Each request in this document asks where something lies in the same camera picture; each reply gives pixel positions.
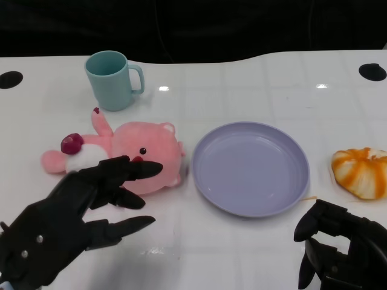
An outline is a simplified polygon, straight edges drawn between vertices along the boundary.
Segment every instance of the plate rim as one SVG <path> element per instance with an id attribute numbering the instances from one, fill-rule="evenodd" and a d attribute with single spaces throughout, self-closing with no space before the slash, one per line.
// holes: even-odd
<path id="1" fill-rule="evenodd" d="M 210 134 L 212 134 L 214 131 L 217 131 L 223 127 L 226 127 L 226 126 L 231 126 L 231 125 L 234 125 L 234 124 L 254 124 L 254 125 L 260 125 L 260 126 L 265 126 L 265 127 L 269 127 L 270 129 L 274 129 L 276 131 L 279 131 L 280 133 L 284 134 L 286 137 L 288 137 L 290 140 L 292 140 L 292 142 L 294 142 L 297 147 L 300 149 L 301 153 L 302 153 L 302 156 L 304 157 L 304 160 L 307 164 L 307 173 L 308 173 L 308 178 L 307 178 L 307 181 L 305 183 L 305 185 L 303 186 L 302 188 L 302 193 L 299 195 L 298 198 L 296 198 L 296 200 L 294 200 L 291 204 L 287 205 L 286 207 L 282 208 L 282 209 L 279 209 L 279 210 L 276 210 L 272 213 L 266 213 L 266 214 L 254 214 L 254 215 L 248 215 L 248 214 L 239 214 L 239 213 L 235 213 L 235 212 L 232 212 L 218 204 L 216 204 L 215 202 L 213 202 L 207 195 L 205 195 L 202 190 L 200 189 L 200 186 L 198 186 L 198 180 L 197 180 L 197 177 L 196 177 L 196 174 L 195 174 L 195 171 L 194 171 L 194 159 L 195 159 L 195 155 L 197 154 L 197 150 L 198 150 L 198 147 L 199 145 L 204 141 L 204 139 L 207 138 L 207 136 L 209 136 Z M 260 122 L 253 122 L 253 121 L 239 121 L 239 122 L 232 122 L 232 123 L 227 123 L 227 124 L 224 124 L 224 125 L 221 125 L 221 126 L 218 126 L 214 129 L 212 129 L 210 132 L 208 132 L 207 134 L 205 134 L 205 136 L 203 136 L 199 142 L 197 142 L 196 146 L 195 146 L 195 149 L 193 150 L 193 153 L 192 153 L 192 158 L 191 158 L 191 161 L 190 161 L 190 170 L 192 172 L 192 175 L 193 175 L 193 181 L 195 183 L 195 187 L 198 189 L 198 191 L 201 193 L 202 196 L 205 197 L 205 199 L 207 199 L 211 204 L 213 204 L 214 206 L 228 212 L 228 213 L 231 213 L 231 214 L 234 214 L 236 216 L 241 216 L 241 217 L 244 217 L 244 218 L 266 218 L 266 217 L 269 217 L 269 216 L 274 216 L 274 215 L 277 215 L 277 214 L 280 214 L 280 213 L 283 213 L 289 209 L 291 209 L 292 207 L 294 207 L 306 194 L 307 194 L 307 191 L 310 187 L 310 166 L 309 166 L 309 160 L 307 158 L 307 155 L 305 153 L 305 151 L 303 150 L 303 148 L 300 146 L 300 144 L 298 144 L 298 142 L 293 139 L 289 134 L 285 133 L 284 131 L 272 126 L 272 125 L 268 125 L 268 124 L 265 124 L 265 123 L 260 123 Z"/>

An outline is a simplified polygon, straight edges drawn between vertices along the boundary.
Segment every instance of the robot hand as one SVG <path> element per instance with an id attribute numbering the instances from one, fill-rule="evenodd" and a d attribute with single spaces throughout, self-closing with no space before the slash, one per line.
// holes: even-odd
<path id="1" fill-rule="evenodd" d="M 318 231 L 347 237 L 348 255 L 311 238 Z M 299 221 L 294 241 L 305 240 L 305 255 L 299 273 L 299 289 L 305 289 L 317 273 L 321 290 L 387 289 L 387 230 L 347 209 L 317 200 Z"/>
<path id="2" fill-rule="evenodd" d="M 107 203 L 142 208 L 145 201 L 122 184 L 155 176 L 162 169 L 159 163 L 130 162 L 127 156 L 104 160 L 67 174 L 46 199 L 29 205 L 9 227 L 1 222 L 0 289 L 2 282 L 14 290 L 47 286 L 83 251 L 117 245 L 122 237 L 153 223 L 151 216 L 116 224 L 85 223 L 82 217 L 89 207 Z"/>

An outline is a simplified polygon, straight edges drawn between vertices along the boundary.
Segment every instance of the plush toy nose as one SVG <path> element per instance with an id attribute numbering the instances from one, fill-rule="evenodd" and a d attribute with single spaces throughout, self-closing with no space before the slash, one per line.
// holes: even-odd
<path id="1" fill-rule="evenodd" d="M 143 161 L 144 159 L 140 156 L 136 156 L 135 158 L 132 159 L 132 162 L 138 162 L 138 161 Z"/>

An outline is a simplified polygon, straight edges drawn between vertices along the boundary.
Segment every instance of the black hole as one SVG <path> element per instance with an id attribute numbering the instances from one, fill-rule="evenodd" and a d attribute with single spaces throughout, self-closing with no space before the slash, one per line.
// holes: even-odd
<path id="1" fill-rule="evenodd" d="M 0 76 L 0 89 L 10 89 L 20 84 L 23 75 L 18 71 L 5 72 Z"/>
<path id="2" fill-rule="evenodd" d="M 387 77 L 386 71 L 377 63 L 367 63 L 359 68 L 359 73 L 367 80 L 378 82 Z"/>

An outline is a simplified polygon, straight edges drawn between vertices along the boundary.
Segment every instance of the white table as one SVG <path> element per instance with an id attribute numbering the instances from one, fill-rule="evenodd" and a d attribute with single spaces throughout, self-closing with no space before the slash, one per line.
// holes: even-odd
<path id="1" fill-rule="evenodd" d="M 19 86 L 0 90 L 0 217 L 8 224 L 60 179 L 43 172 L 40 155 L 58 149 L 70 133 L 93 133 L 90 113 L 97 102 L 83 70 L 85 60 L 0 59 L 0 74 L 16 70 L 24 75 Z M 359 201 L 336 185 L 330 170 L 330 158 L 339 149 L 387 149 L 387 80 L 370 82 L 358 73 L 360 65 L 373 62 L 387 69 L 387 52 L 277 53 L 200 65 L 141 63 L 146 92 L 130 108 L 106 117 L 113 128 L 134 120 L 173 123 L 188 153 L 186 164 L 198 140 L 221 124 L 272 124 L 306 151 L 308 196 L 387 227 L 387 201 Z M 304 243 L 293 242 L 293 231 L 314 200 L 271 218 L 240 218 L 202 198 L 190 174 L 181 187 L 145 199 L 140 211 L 113 206 L 89 211 L 88 221 L 149 214 L 157 222 L 119 246 L 83 253 L 47 289 L 298 288 Z M 317 239 L 344 252 L 349 244 L 324 234 Z M 317 278 L 309 289 L 319 289 Z"/>

